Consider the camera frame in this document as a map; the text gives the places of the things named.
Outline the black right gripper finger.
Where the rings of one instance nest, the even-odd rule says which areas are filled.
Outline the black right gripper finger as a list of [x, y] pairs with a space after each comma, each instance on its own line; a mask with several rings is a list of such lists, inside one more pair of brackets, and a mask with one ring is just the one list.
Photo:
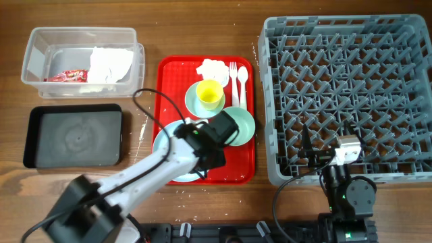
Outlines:
[[351, 125], [347, 120], [344, 120], [343, 124], [347, 135], [355, 135], [360, 144], [363, 145], [363, 139], [359, 136], [359, 133], [354, 129], [353, 125]]
[[308, 126], [306, 124], [302, 127], [302, 150], [303, 151], [311, 151], [312, 143], [309, 136]]

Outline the large light blue plate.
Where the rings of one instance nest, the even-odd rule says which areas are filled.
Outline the large light blue plate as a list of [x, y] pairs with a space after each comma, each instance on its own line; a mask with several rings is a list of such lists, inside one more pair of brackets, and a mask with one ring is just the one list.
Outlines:
[[[200, 122], [206, 122], [208, 123], [208, 119], [198, 119], [198, 120], [192, 120], [191, 118], [187, 117], [186, 119], [186, 123], [194, 123], [194, 124], [198, 124]], [[170, 124], [168, 124], [165, 129], [168, 132], [169, 137], [173, 136], [173, 133], [175, 131], [175, 129], [181, 125], [183, 123], [183, 121], [177, 120], [177, 121], [173, 121]], [[168, 137], [165, 135], [165, 133], [161, 130], [155, 137], [154, 142], [153, 142], [153, 152], [157, 151], [160, 147], [164, 147], [167, 144], [167, 139]], [[175, 179], [173, 179], [174, 182], [180, 182], [180, 183], [187, 183], [187, 182], [193, 182], [200, 179], [200, 176], [196, 173], [187, 173], [184, 175], [181, 175], [179, 177], [176, 177]]]

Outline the green bowl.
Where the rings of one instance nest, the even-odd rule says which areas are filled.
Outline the green bowl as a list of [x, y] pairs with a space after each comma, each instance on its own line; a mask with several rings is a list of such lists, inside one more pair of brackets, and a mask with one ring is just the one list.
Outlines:
[[226, 112], [238, 125], [238, 132], [234, 132], [225, 145], [241, 146], [246, 144], [255, 133], [255, 121], [253, 116], [241, 107], [227, 107], [221, 111]]

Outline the white paper napkin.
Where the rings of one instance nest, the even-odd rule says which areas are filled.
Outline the white paper napkin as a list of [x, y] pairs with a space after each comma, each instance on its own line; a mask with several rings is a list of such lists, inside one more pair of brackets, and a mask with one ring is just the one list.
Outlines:
[[127, 49], [95, 47], [90, 56], [87, 82], [92, 84], [115, 84], [131, 68], [134, 52]]

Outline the red snack wrapper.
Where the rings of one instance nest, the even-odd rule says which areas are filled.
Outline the red snack wrapper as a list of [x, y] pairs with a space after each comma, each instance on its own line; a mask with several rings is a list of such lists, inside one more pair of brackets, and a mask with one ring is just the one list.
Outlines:
[[51, 78], [44, 79], [45, 82], [87, 82], [87, 70], [67, 70]]

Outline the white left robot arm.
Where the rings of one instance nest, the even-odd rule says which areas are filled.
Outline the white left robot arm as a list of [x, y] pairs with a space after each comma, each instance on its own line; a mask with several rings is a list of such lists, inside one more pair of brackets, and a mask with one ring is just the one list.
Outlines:
[[137, 164], [96, 182], [85, 175], [73, 179], [49, 214], [20, 240], [41, 228], [53, 242], [114, 242], [140, 203], [179, 176], [221, 165], [223, 148], [239, 133], [224, 111], [209, 123], [183, 123], [165, 146]]

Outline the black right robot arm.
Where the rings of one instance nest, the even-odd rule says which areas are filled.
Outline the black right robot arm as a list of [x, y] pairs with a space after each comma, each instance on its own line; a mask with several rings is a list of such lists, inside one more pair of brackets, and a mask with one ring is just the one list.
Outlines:
[[364, 140], [349, 122], [344, 122], [346, 135], [337, 137], [337, 145], [315, 150], [308, 126], [302, 128], [300, 158], [308, 159], [308, 167], [320, 173], [320, 185], [329, 204], [329, 213], [317, 220], [317, 239], [321, 242], [372, 242], [376, 240], [367, 219], [373, 216], [377, 186], [364, 176], [352, 176], [348, 166], [356, 162]]

